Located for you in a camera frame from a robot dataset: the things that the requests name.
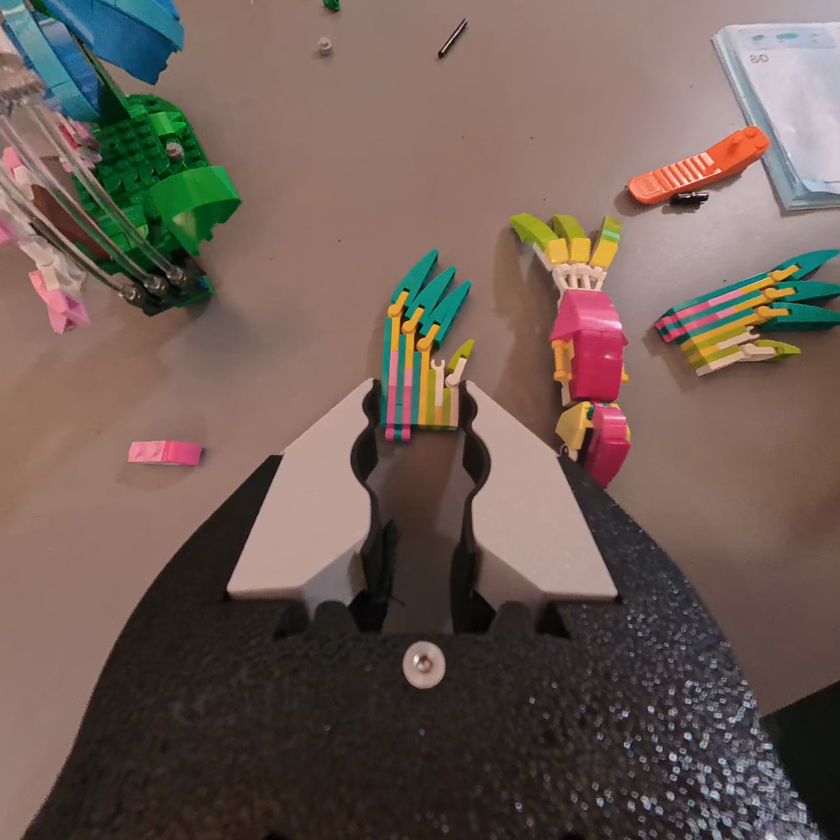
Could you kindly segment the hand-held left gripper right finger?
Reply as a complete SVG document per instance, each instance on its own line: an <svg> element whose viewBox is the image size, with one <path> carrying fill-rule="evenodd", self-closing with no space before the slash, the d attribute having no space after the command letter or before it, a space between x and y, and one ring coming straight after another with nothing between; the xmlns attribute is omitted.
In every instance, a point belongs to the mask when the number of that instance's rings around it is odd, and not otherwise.
<svg viewBox="0 0 840 840"><path fill-rule="evenodd" d="M459 428L474 486L450 567L454 632L486 632L506 604L540 627L554 604L615 603L561 457L471 381L460 389Z"/></svg>

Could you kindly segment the green blue lego plant model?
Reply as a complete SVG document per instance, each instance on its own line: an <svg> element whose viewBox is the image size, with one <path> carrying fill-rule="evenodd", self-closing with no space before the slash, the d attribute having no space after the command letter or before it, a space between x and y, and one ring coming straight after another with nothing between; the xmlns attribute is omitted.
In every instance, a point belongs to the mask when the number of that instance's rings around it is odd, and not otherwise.
<svg viewBox="0 0 840 840"><path fill-rule="evenodd" d="M184 47L168 1L2 1L2 247L34 263L50 326L87 326L90 280L148 317L204 303L197 262L241 204L183 110L125 93Z"/></svg>

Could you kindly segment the teal yellow pink lego wing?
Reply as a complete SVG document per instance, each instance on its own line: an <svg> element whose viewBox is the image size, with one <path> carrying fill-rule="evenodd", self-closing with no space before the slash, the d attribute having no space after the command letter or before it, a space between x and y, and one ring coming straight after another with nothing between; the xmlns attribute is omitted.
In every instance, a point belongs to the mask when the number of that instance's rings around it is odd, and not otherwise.
<svg viewBox="0 0 840 840"><path fill-rule="evenodd" d="M454 431L460 387L474 342L450 360L439 355L471 289L455 284L456 268L438 270L439 252L426 253L397 283L384 320L381 420L385 439L407 442L416 429Z"/></svg>
<svg viewBox="0 0 840 840"><path fill-rule="evenodd" d="M797 355L790 343L767 338L770 332L813 332L835 328L837 283L814 280L836 248L816 250L758 274L689 299L667 310L654 329L666 343L679 346L698 376L733 364L775 361Z"/></svg>

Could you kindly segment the pink yellow lego bird body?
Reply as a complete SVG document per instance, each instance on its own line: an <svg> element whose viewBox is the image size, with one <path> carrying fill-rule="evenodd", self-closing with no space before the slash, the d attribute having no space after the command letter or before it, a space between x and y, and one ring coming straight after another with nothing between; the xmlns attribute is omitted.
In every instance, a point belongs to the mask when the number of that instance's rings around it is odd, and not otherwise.
<svg viewBox="0 0 840 840"><path fill-rule="evenodd" d="M594 482L607 488L624 466L632 434L618 396L628 377L627 337L604 291L623 223L606 215L590 237L571 215L549 223L530 213L510 217L510 226L550 274L559 299L549 335L553 379L563 411L555 427L563 452Z"/></svg>

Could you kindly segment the pink lego brick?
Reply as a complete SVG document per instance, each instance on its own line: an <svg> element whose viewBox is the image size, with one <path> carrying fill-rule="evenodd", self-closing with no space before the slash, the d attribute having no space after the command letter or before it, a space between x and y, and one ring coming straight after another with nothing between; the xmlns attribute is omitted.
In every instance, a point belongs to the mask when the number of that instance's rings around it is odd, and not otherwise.
<svg viewBox="0 0 840 840"><path fill-rule="evenodd" d="M127 461L147 466L198 466L203 446L174 440L132 442Z"/></svg>

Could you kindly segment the pale blue instruction booklet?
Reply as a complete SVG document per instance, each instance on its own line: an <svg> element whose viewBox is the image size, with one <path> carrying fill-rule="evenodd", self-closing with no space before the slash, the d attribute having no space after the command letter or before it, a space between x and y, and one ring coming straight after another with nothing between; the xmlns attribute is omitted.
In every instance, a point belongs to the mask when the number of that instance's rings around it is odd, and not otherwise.
<svg viewBox="0 0 840 840"><path fill-rule="evenodd" d="M788 212L839 207L839 23L730 25L712 38Z"/></svg>

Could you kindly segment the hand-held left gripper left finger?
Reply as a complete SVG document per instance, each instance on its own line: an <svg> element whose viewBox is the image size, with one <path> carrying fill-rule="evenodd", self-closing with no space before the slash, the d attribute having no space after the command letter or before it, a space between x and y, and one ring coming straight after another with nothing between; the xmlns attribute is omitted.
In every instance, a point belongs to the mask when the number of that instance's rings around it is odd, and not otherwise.
<svg viewBox="0 0 840 840"><path fill-rule="evenodd" d="M381 396L378 380L363 381L283 451L227 583L232 600L290 602L309 619L336 602L362 632L383 629L397 531L369 484Z"/></svg>

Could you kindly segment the orange brick separator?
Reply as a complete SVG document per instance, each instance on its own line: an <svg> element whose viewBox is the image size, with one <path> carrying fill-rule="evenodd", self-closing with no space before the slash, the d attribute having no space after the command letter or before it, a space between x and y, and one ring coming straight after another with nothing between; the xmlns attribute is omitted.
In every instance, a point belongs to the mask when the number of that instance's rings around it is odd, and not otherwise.
<svg viewBox="0 0 840 840"><path fill-rule="evenodd" d="M758 126L730 134L708 150L632 178L626 185L631 197L655 205L683 193L740 175L770 149L771 140Z"/></svg>

